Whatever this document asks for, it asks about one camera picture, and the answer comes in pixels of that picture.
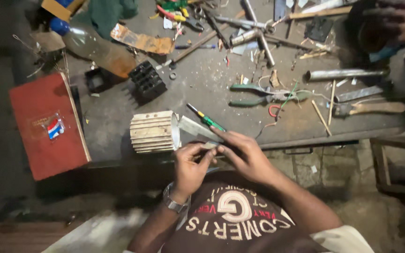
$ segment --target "green cloth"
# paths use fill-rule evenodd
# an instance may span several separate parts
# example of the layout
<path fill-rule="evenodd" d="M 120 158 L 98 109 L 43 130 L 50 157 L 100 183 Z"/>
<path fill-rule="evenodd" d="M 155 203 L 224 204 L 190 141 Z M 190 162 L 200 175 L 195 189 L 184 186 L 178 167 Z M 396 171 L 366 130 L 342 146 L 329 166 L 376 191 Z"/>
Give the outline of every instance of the green cloth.
<path fill-rule="evenodd" d="M 90 24 L 101 37 L 111 41 L 110 31 L 118 20 L 137 14 L 137 0 L 90 0 L 88 11 L 77 14 L 71 22 Z"/>

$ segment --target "blue bottle cap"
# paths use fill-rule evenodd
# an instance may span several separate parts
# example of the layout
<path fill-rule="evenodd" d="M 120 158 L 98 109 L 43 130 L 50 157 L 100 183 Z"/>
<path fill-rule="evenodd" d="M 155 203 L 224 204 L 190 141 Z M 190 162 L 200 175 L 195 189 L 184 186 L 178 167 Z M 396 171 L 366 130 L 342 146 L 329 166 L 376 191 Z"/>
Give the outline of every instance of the blue bottle cap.
<path fill-rule="evenodd" d="M 49 22 L 49 27 L 51 27 L 51 30 L 53 30 L 54 32 L 59 33 L 60 36 L 64 36 L 67 32 L 70 31 L 70 25 L 59 18 L 53 18 Z"/>

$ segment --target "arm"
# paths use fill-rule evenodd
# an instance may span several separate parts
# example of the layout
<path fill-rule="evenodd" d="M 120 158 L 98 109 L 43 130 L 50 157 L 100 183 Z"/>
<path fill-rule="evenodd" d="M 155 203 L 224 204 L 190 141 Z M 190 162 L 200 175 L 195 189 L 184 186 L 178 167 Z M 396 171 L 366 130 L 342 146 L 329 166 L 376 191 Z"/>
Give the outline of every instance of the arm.
<path fill-rule="evenodd" d="M 216 163 L 214 156 L 217 151 L 214 149 L 206 152 L 199 164 L 194 162 L 195 155 L 205 151 L 202 146 L 201 143 L 189 144 L 175 152 L 176 185 L 170 197 L 178 204 L 184 204 L 201 186 L 210 162 Z M 135 234 L 127 249 L 135 253 L 156 253 L 172 236 L 178 218 L 179 214 L 160 203 Z"/>
<path fill-rule="evenodd" d="M 255 139 L 213 127 L 211 130 L 238 149 L 240 156 L 223 145 L 218 146 L 217 151 L 223 153 L 245 178 L 274 190 L 282 200 L 284 209 L 305 232 L 312 234 L 343 225 L 326 204 L 274 168 Z"/>

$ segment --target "workbench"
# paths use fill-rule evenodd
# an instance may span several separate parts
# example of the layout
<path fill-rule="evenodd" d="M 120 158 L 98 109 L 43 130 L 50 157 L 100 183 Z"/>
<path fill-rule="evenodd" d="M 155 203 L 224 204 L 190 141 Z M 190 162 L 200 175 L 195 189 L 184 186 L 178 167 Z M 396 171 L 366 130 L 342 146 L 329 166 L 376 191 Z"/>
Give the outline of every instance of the workbench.
<path fill-rule="evenodd" d="M 163 29 L 163 19 L 149 19 L 155 13 L 155 5 L 151 1 L 138 1 L 139 14 L 133 19 L 126 20 L 126 26 L 133 32 L 144 33 L 150 36 L 173 37 L 174 30 Z M 256 15 L 260 22 L 266 22 L 273 17 L 272 1 L 251 1 L 255 8 Z M 231 0 L 226 8 L 220 8 L 223 16 L 234 17 L 242 10 L 238 0 Z M 293 28 L 291 41 L 300 43 L 303 41 L 305 22 L 296 21 Z M 276 26 L 275 36 L 285 37 L 288 25 L 280 23 Z M 197 32 L 186 28 L 186 35 L 179 36 L 176 44 L 186 44 L 190 39 L 193 43 L 203 38 L 212 31 L 208 24 L 205 24 L 205 31 L 199 36 Z M 237 31 L 235 27 L 229 27 L 223 33 L 229 37 Z M 218 44 L 218 38 L 211 39 L 207 44 Z M 269 42 L 270 49 L 274 44 Z M 257 84 L 259 77 L 269 75 L 272 68 L 256 70 L 256 64 L 251 61 L 251 53 L 256 49 L 245 50 L 243 56 L 229 54 L 229 67 L 226 66 L 224 58 L 226 50 L 220 52 L 218 49 L 197 49 L 177 63 L 177 78 L 171 81 L 168 78 L 170 69 L 164 67 L 158 72 L 161 77 L 170 82 L 168 91 L 155 100 L 139 106 L 131 91 L 134 84 L 126 81 L 99 94 L 99 97 L 90 96 L 86 89 L 83 89 L 82 80 L 77 78 L 89 70 L 88 63 L 81 60 L 68 58 L 69 71 L 72 85 L 80 87 L 81 107 L 84 119 L 84 134 L 90 155 L 95 163 L 102 161 L 119 161 L 122 158 L 127 161 L 140 159 L 145 161 L 152 156 L 146 155 L 139 158 L 132 150 L 129 125 L 134 114 L 146 112 L 159 112 L 172 110 L 179 115 L 185 115 L 196 122 L 200 122 L 197 115 L 187 106 L 193 106 L 213 118 L 228 130 L 233 130 L 248 136 L 256 137 L 265 124 L 273 123 L 274 118 L 268 114 L 267 106 L 255 106 L 252 108 L 236 108 L 228 106 L 230 100 L 255 99 L 257 96 L 250 92 L 233 92 L 228 89 L 234 83 L 239 83 L 241 74 L 252 79 L 255 73 L 254 83 Z M 331 87 L 329 82 L 317 82 L 305 84 L 302 82 L 302 75 L 308 70 L 329 70 L 341 68 L 336 56 L 322 56 L 306 60 L 296 60 L 296 49 L 281 46 L 272 51 L 280 81 L 292 90 L 295 81 L 299 79 L 296 89 L 307 89 L 315 93 L 321 93 L 330 97 Z M 163 63 L 176 56 L 179 50 L 174 50 L 171 55 L 158 56 L 150 55 L 156 62 Z M 292 61 L 296 61 L 294 70 L 291 70 Z M 263 87 L 269 86 L 268 78 L 261 81 Z M 337 87 L 336 94 L 341 94 L 356 89 L 365 88 L 366 85 L 358 82 L 353 86 L 349 83 Z M 402 114 L 365 114 L 350 116 L 346 119 L 333 118 L 330 130 L 333 136 L 328 137 L 319 117 L 317 116 L 311 100 L 316 101 L 318 108 L 327 121 L 329 109 L 326 108 L 324 98 L 312 96 L 299 105 L 289 101 L 280 113 L 282 117 L 276 126 L 266 128 L 257 138 L 258 144 L 264 149 L 287 148 L 305 145 L 319 145 L 342 141 L 353 141 L 376 137 L 380 135 L 395 135 L 405 130 L 405 113 Z M 182 134 L 182 144 L 192 140 L 192 136 Z"/>

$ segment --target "green screwdriver handle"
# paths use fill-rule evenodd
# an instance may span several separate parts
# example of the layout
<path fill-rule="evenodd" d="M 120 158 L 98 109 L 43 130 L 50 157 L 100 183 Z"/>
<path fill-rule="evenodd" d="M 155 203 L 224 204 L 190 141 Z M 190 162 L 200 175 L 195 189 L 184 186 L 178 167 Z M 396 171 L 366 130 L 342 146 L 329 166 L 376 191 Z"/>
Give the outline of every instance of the green screwdriver handle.
<path fill-rule="evenodd" d="M 204 116 L 204 118 L 202 118 L 202 122 L 208 126 L 214 126 L 224 132 L 226 132 L 226 129 L 224 129 L 222 126 L 218 125 L 215 121 L 213 121 L 211 118 L 209 118 L 208 116 Z"/>

